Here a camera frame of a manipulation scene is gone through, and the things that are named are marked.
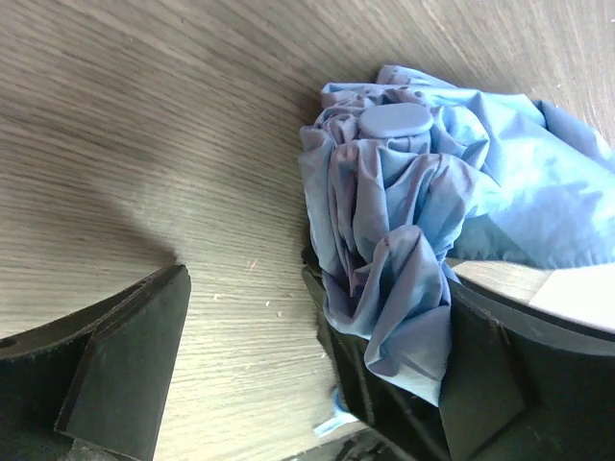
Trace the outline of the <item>light blue folding umbrella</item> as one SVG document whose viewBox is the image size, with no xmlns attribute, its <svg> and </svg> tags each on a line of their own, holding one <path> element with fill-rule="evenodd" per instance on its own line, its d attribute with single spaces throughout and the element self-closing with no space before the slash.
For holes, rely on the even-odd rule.
<svg viewBox="0 0 615 461">
<path fill-rule="evenodd" d="M 387 65 L 330 83 L 300 131 L 310 238 L 338 331 L 431 405 L 452 347 L 447 257 L 570 269 L 614 259 L 614 153 L 569 112 Z"/>
</svg>

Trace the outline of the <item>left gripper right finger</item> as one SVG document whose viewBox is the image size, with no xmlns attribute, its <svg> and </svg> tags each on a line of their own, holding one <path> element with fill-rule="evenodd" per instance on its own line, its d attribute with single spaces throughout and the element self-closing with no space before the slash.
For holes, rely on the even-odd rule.
<svg viewBox="0 0 615 461">
<path fill-rule="evenodd" d="M 611 460 L 614 336 L 452 282 L 439 411 L 454 460 Z"/>
</svg>

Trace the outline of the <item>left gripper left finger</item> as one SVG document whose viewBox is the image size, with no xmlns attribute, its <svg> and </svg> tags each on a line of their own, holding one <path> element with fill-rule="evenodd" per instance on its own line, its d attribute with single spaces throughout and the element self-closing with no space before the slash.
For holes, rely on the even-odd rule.
<svg viewBox="0 0 615 461">
<path fill-rule="evenodd" d="M 172 265 L 1 341 L 1 457 L 57 460 L 81 442 L 153 458 L 191 290 Z"/>
</svg>

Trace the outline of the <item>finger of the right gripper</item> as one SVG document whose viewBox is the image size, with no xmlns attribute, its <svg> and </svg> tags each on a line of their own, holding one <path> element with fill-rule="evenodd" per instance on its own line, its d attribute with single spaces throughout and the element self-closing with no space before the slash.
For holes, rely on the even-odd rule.
<svg viewBox="0 0 615 461">
<path fill-rule="evenodd" d="M 326 294 L 318 258 L 302 249 L 302 277 L 316 304 L 317 338 L 332 361 L 342 402 L 388 444 L 400 460 L 449 460 L 439 411 L 431 404 L 369 372 L 366 341 L 336 331 L 324 314 Z"/>
</svg>

